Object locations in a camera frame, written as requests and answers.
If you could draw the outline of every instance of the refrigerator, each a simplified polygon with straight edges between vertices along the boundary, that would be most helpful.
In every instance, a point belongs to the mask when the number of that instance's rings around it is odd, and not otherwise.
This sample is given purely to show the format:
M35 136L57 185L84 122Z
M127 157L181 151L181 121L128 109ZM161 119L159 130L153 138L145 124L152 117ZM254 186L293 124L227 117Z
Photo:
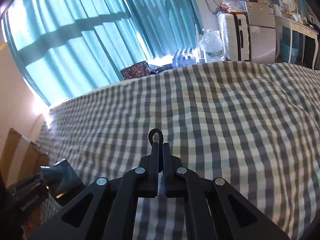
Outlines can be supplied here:
M275 62L276 22L271 5L241 1L247 12L250 30L251 61L260 64Z

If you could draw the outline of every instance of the plastic bottle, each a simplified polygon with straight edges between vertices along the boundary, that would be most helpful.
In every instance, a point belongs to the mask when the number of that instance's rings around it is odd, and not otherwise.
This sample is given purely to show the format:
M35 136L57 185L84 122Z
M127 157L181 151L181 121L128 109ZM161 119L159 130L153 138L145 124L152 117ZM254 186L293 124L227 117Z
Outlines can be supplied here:
M224 60L224 48L219 31L213 32L212 30L208 30L208 32L202 36L200 48L205 54L206 63Z
M172 68L177 68L178 66L177 66L177 57L176 56L174 56L173 57L173 60L172 60Z
M182 57L178 57L178 60L177 60L177 67L182 67Z
M187 65L188 66L193 65L193 60L192 60L191 56L188 56Z
M186 60L185 57L182 57L182 66L183 66L183 67L188 66L188 63L187 63L187 60Z
M190 54L190 57L192 59L192 64L193 65L196 64L196 57L193 55L192 49L190 49L189 54Z

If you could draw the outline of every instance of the checkered bedsheet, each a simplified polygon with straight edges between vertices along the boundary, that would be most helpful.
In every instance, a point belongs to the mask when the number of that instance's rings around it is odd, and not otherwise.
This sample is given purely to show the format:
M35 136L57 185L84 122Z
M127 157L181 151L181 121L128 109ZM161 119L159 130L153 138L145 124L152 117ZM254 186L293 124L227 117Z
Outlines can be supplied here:
M320 72L220 62L169 70L65 102L38 144L86 185L115 179L151 153L159 128L199 176L225 178L293 240L320 205ZM139 199L133 239L186 239L183 201ZM46 220L58 210L49 199Z

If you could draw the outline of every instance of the sunlight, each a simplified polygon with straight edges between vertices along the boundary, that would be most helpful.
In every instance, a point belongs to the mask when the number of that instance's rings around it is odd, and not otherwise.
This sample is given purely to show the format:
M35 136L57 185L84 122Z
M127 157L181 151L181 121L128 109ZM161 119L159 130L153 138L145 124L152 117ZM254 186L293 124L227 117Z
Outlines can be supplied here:
M146 45L145 45L140 33L137 33L137 39L138 39L138 41L140 43L140 46L141 46L144 54L146 55L147 59L149 60L150 59L150 55L148 53L148 49L147 49L147 47L146 47Z
M26 29L27 12L22 0L14 0L8 10L10 28L15 32Z
M7 40L7 36L5 35L5 31L4 31L4 22L3 19L1 20L1 27L2 27L2 34L3 34L3 38L4 38L4 42L8 42Z
M167 64L171 64L173 60L173 56L167 55L162 58L156 57L148 61L148 64L155 65L155 66L163 66Z
M193 50L192 50L192 54L193 54L193 56L195 56L195 58L196 58L196 63L198 63L198 62L199 62L199 48L193 49Z
M36 114L40 115L43 114L45 121L47 123L48 129L50 129L50 124L52 122L52 119L49 117L49 110L50 107L46 105L46 103L42 100L42 98L34 91L34 89L29 85L28 81L23 78L24 82L27 84L30 91L35 96L35 100L33 102L33 110Z

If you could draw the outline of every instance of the cable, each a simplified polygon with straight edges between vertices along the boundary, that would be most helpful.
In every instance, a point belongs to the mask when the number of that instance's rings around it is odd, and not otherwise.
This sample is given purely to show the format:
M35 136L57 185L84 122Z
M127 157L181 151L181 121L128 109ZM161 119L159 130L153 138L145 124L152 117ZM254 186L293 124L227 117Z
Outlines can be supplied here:
M206 5L207 5L208 10L209 10L213 15L215 15L216 17L218 17L221 13L226 13L226 11L225 11L224 9L222 9L222 8L220 7L220 5L218 5L215 0L213 0L213 1L214 1L214 3L217 5L217 8L216 8L215 11L212 11L212 9L211 9L211 7L210 7L210 4L208 3L207 0L205 0L205 3L206 3Z

